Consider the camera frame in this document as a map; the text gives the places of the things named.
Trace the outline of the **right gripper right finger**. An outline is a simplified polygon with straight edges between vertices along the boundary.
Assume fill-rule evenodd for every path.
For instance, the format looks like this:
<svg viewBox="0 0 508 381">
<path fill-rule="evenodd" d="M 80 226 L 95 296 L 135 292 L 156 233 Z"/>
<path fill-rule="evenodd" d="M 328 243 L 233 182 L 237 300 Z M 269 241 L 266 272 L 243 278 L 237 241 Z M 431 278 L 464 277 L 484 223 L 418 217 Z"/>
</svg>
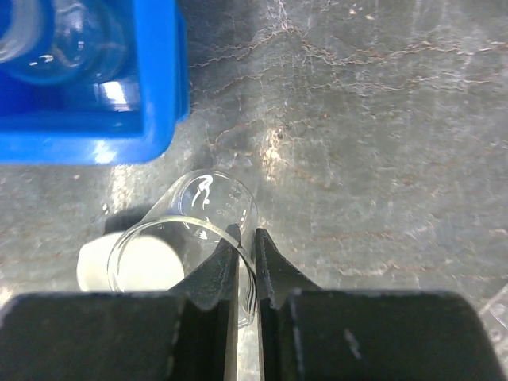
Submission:
<svg viewBox="0 0 508 381">
<path fill-rule="evenodd" d="M 475 309 L 443 290 L 319 287 L 258 229 L 263 380 L 503 380 Z"/>
</svg>

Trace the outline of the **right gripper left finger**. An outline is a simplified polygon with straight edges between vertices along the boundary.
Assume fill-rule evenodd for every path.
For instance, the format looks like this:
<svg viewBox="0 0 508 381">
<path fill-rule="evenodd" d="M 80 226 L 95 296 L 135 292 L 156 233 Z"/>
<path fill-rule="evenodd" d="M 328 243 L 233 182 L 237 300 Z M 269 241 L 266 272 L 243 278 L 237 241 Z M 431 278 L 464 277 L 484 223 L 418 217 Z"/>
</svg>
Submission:
<svg viewBox="0 0 508 381">
<path fill-rule="evenodd" d="M 234 380 L 241 233 L 156 293 L 30 293 L 1 310 L 4 380 Z"/>
</svg>

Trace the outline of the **small glass beaker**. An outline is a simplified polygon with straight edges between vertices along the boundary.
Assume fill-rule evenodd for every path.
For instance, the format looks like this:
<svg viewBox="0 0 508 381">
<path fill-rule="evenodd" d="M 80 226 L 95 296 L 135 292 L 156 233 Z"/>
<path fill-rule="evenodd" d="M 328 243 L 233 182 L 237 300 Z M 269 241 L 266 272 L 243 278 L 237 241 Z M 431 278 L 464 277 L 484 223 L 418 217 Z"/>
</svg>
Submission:
<svg viewBox="0 0 508 381">
<path fill-rule="evenodd" d="M 255 198 L 240 180 L 217 170 L 189 172 L 114 244 L 107 264 L 112 291 L 132 292 L 121 291 L 117 277 L 120 255 L 134 237 L 149 235 L 169 244 L 182 262 L 183 280 L 208 262 L 224 242 L 238 259 L 238 325 L 244 328 L 252 324 L 256 312 L 252 247 L 257 223 Z"/>
</svg>

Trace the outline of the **blue plastic divided bin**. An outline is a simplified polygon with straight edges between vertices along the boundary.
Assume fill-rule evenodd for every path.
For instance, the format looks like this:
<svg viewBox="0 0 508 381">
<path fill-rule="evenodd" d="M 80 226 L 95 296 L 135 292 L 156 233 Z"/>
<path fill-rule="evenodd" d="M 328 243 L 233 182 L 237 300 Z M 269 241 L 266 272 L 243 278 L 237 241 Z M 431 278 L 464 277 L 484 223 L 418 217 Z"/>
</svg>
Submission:
<svg viewBox="0 0 508 381">
<path fill-rule="evenodd" d="M 145 163 L 189 112 L 177 2 L 2 2 L 4 164 Z"/>
</svg>

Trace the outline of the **small glass bottle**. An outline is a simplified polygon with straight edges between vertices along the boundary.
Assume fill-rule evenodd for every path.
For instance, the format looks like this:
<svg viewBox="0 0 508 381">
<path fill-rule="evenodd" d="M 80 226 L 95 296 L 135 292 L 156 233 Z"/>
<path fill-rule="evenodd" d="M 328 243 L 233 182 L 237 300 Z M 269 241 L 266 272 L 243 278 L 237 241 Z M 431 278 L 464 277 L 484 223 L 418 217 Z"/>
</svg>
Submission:
<svg viewBox="0 0 508 381">
<path fill-rule="evenodd" d="M 23 82 L 103 83 L 129 54 L 125 24 L 108 1 L 3 1 L 1 69 Z"/>
</svg>

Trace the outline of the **clear acrylic tube rack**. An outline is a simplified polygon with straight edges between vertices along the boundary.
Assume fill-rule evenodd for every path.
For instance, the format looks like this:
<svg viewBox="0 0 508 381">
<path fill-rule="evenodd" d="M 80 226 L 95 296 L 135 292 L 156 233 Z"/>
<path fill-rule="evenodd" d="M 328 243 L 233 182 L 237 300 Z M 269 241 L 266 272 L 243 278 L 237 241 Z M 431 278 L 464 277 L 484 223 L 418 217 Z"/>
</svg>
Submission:
<svg viewBox="0 0 508 381">
<path fill-rule="evenodd" d="M 491 343 L 500 358 L 507 358 L 507 285 L 479 311 Z"/>
</svg>

